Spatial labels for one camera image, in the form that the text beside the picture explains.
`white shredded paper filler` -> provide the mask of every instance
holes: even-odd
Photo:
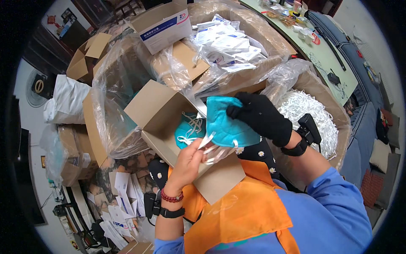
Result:
[[[328,160],[336,157],[338,130],[333,123],[333,116],[325,110],[322,103],[304,91],[291,90],[282,96],[275,107],[292,122],[295,130],[300,127],[298,120],[306,113],[311,114],[322,137],[320,144],[322,155]],[[311,146],[319,151],[317,144],[313,143]]]

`green tabletop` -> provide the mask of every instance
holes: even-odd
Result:
[[[326,41],[320,36],[320,45],[316,45],[314,43],[307,45],[304,40],[299,38],[298,33],[295,33],[290,27],[285,26],[285,24],[279,19],[271,19],[266,15],[266,13],[261,13],[265,12],[266,9],[262,8],[258,4],[257,0],[239,0],[239,2],[241,5],[256,11],[260,15],[263,15],[273,28],[279,31],[287,40],[290,41],[290,43],[292,43],[296,50],[306,57],[308,61],[311,61],[314,64],[318,76],[322,82],[330,88],[337,101],[341,103],[341,105],[344,105],[347,102],[348,98],[351,96],[355,87],[357,86],[358,81],[347,64],[347,61],[336,48],[335,50],[343,61],[344,66],[347,69],[346,71],[343,71],[334,53],[331,51]],[[314,30],[310,22],[308,23],[309,29]],[[340,78],[341,84],[338,86],[331,83],[327,78],[327,75],[332,72],[331,70],[333,70],[334,74]]]

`gloved hand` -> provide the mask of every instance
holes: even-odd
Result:
[[[265,95],[239,92],[235,97],[243,103],[243,107],[229,106],[229,117],[245,122],[259,135],[271,139],[277,147],[289,143],[292,122],[281,115]]]

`daisy pattern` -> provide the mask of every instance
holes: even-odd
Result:
[[[237,148],[237,150],[235,150],[235,154],[236,155],[242,154],[243,151],[244,151],[244,147],[239,147],[239,148]]]

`teal face mask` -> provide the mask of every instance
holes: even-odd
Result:
[[[195,139],[206,135],[206,120],[197,118],[196,113],[182,112],[181,123],[175,130],[176,145],[183,149]]]
[[[234,97],[211,96],[207,98],[207,136],[211,142],[223,147],[246,147],[258,144],[260,135],[246,123],[231,119],[226,114],[228,106],[242,107],[241,101]]]

